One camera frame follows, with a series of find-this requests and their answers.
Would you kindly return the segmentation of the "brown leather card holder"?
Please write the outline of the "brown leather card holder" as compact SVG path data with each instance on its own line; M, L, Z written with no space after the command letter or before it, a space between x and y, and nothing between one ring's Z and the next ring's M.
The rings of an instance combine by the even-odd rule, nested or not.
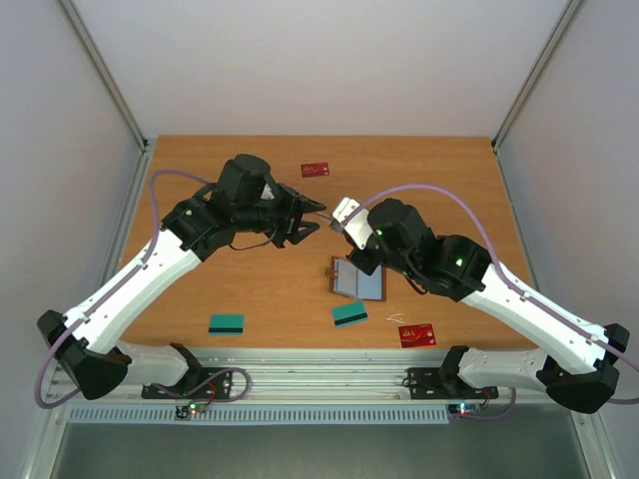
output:
M333 256L324 276L331 293L359 300L386 300L386 271L382 266L368 275L347 259Z

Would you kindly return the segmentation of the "teal card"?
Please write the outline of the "teal card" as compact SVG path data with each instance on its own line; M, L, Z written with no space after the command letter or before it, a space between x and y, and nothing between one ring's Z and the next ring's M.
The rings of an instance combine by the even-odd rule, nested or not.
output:
M368 319L363 301L335 306L331 309L331 316L336 327L345 327Z
M210 335L242 335L245 316L243 314L213 314L208 333Z

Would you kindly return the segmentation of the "white card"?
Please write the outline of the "white card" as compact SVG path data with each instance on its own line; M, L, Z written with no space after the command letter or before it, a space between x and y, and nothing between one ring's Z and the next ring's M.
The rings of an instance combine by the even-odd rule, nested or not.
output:
M325 212L315 212L315 215L320 217L325 222L327 222L328 227L333 232L335 232L335 233L337 233L339 235L343 235L344 234L344 226L341 224L340 221L336 220L335 218L333 218L332 216L330 216L329 214L327 214Z

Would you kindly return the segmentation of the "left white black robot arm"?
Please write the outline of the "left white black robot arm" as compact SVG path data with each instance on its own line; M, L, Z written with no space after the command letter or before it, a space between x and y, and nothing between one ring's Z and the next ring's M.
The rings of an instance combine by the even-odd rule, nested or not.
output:
M226 161L217 181L153 216L149 242L99 290L61 313L48 310L37 326L56 360L88 400L126 383L156 384L178 398L205 384L200 361L184 345L125 343L129 325L166 289L233 243L238 233L262 234L277 248L298 244L319 229L304 216L324 204L275 181L270 165L240 154Z

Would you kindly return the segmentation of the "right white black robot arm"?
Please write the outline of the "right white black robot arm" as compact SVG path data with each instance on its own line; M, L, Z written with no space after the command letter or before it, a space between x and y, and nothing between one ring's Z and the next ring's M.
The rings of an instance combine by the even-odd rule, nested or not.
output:
M461 302L500 320L535 345L532 350L451 347L438 370L407 384L457 399L472 390L505 387L546 394L572 411L592 414L611 401L615 362L629 340L623 326L591 323L558 306L464 236L437 236L416 208L386 199L366 210L343 199L331 214L353 249L348 260L366 274L383 266L420 294Z

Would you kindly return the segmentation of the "red card far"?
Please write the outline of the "red card far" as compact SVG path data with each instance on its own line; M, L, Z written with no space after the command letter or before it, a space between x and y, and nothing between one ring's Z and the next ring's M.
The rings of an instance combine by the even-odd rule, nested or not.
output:
M310 163L301 165L301 175L303 178L319 178L329 175L329 166L327 162Z

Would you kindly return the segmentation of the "red VIP card near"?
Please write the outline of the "red VIP card near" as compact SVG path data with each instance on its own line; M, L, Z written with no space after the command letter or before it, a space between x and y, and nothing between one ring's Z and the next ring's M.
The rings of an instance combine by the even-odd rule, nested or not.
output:
M398 328L398 336L402 348L436 345L434 329L430 323L402 325Z

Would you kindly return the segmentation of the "right small circuit board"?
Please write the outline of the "right small circuit board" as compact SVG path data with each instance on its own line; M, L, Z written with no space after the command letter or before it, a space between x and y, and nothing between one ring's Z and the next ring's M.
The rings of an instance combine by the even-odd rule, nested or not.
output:
M448 413L452 417L477 415L482 409L483 405L480 403L460 402L448 405Z

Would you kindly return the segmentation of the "small circuit board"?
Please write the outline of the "small circuit board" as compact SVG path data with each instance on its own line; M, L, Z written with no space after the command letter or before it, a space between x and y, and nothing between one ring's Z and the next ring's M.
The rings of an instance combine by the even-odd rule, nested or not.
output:
M477 415L482 409L483 405L480 403L460 402L448 405L448 413L452 417Z
M191 402L187 405L175 407L175 419L187 420L191 417L207 412L208 406L206 403Z

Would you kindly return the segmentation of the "left small circuit board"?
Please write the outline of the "left small circuit board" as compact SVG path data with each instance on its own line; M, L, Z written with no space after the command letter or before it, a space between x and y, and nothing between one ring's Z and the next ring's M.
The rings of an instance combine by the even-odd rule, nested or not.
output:
M187 420L191 417L207 412L208 406L206 403L191 402L187 405L175 407L175 419Z

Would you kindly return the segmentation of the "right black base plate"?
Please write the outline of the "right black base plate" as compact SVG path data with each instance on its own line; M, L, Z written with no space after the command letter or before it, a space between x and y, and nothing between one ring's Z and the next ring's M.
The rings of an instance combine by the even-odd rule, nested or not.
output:
M475 388L456 374L440 373L436 367L409 368L402 386L408 389L411 400L492 400L499 397L494 386Z

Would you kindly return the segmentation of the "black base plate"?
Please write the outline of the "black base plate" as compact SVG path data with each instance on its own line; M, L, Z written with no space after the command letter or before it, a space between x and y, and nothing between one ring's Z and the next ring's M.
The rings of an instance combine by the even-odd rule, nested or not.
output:
M411 400L492 400L499 397L494 386L475 388L456 374L440 373L436 367L409 368L402 386L408 389Z
M144 385L141 397L147 400L227 400L233 392L233 379L234 374L228 368L204 367L196 379L181 379L174 386Z

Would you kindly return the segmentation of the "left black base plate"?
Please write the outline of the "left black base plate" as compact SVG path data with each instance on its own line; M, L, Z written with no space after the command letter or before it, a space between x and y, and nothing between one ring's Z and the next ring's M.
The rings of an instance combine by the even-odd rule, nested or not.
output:
M196 379L181 379L174 386L144 385L141 397L147 400L227 400L233 392L233 379L234 374L228 368L204 367Z

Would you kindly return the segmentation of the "left aluminium corner post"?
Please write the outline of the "left aluminium corner post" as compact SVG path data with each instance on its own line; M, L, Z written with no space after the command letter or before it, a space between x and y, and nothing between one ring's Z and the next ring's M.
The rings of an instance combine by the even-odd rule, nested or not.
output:
M61 7L65 18L69 22L72 30L74 31L78 41L85 51L90 63L92 64L99 80L102 82L107 90L112 102L118 110L120 116L124 120L127 129L129 130L134 142L138 146L141 152L146 150L148 140L142 133L137 120L134 117L127 101L118 87L106 61L101 54L98 45L93 39L82 15L72 0L58 0L57 4Z

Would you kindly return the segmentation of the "aluminium corner post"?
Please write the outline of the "aluminium corner post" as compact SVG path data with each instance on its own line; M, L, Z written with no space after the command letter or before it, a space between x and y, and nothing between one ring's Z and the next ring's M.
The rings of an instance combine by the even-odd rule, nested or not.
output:
M142 133L137 120L134 117L127 101L118 87L106 61L101 54L98 45L93 39L82 15L72 0L58 0L57 4L61 7L65 18L69 22L72 30L74 31L78 41L85 51L90 63L92 64L99 80L102 82L107 90L112 102L118 110L120 116L124 120L127 129L129 130L134 142L138 146L141 152L146 150L148 140Z
M523 113L524 108L530 101L539 82L542 80L545 72L586 4L586 0L569 0L563 6L540 52L533 61L523 84L519 88L503 121L491 140L491 147L495 155L499 153L501 146Z

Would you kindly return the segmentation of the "right aluminium corner post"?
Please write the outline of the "right aluminium corner post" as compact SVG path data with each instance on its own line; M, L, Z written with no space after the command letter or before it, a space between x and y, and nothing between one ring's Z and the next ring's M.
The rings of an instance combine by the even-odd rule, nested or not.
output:
M530 101L539 82L542 80L545 72L586 4L586 0L569 0L563 6L540 52L533 61L523 84L519 88L503 121L491 140L491 147L495 155L499 153L501 146L523 113L524 108Z

